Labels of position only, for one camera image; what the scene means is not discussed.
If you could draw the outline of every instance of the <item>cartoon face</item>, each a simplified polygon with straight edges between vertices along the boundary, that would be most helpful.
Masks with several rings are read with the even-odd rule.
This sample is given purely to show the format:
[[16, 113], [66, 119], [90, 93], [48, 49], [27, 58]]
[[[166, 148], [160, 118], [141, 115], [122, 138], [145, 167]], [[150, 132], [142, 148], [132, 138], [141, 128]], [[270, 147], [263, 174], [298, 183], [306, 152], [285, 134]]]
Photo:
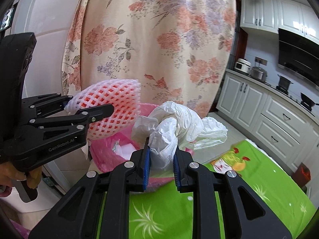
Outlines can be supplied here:
[[227, 171], [231, 171], [232, 167], [229, 166], [222, 158], [219, 158], [213, 165], [214, 170], [218, 173], [225, 174]]

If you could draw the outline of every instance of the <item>silver pot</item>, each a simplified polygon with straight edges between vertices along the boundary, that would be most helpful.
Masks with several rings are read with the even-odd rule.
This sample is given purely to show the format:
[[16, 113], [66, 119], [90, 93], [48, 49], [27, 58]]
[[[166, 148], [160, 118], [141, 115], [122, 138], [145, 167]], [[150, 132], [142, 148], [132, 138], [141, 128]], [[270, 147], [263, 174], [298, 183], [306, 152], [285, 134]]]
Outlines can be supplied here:
[[265, 82], [267, 77], [267, 71], [261, 67], [252, 67], [250, 76], [260, 82]]

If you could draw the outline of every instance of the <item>white rice cooker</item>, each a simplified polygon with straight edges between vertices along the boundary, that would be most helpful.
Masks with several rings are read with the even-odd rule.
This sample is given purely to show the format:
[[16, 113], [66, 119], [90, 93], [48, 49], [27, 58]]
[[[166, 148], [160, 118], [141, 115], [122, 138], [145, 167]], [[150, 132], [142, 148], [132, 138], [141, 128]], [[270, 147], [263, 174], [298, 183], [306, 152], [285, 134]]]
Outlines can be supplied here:
[[235, 64], [234, 70], [248, 75], [250, 70], [251, 63], [248, 62], [246, 59], [239, 58], [238, 61]]

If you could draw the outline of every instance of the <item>drawer handle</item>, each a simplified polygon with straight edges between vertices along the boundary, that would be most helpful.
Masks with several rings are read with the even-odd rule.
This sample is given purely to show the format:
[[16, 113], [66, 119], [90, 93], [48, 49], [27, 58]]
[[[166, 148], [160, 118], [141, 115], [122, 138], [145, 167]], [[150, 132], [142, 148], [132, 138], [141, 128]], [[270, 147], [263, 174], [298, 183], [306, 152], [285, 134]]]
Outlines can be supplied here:
[[289, 118], [285, 113], [283, 113], [282, 115], [284, 115], [286, 118], [288, 118], [289, 120], [291, 120], [291, 118]]
[[272, 139], [274, 139], [276, 142], [278, 142], [278, 140], [277, 140], [277, 139], [275, 139], [273, 136], [272, 136]]

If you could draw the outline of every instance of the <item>black range hood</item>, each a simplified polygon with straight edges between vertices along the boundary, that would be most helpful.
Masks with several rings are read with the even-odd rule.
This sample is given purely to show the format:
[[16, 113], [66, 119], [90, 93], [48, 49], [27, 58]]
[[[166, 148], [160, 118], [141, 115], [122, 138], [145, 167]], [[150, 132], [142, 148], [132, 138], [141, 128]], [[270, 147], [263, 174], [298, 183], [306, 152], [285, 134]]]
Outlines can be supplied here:
[[280, 28], [278, 64], [319, 86], [319, 45], [315, 42]]

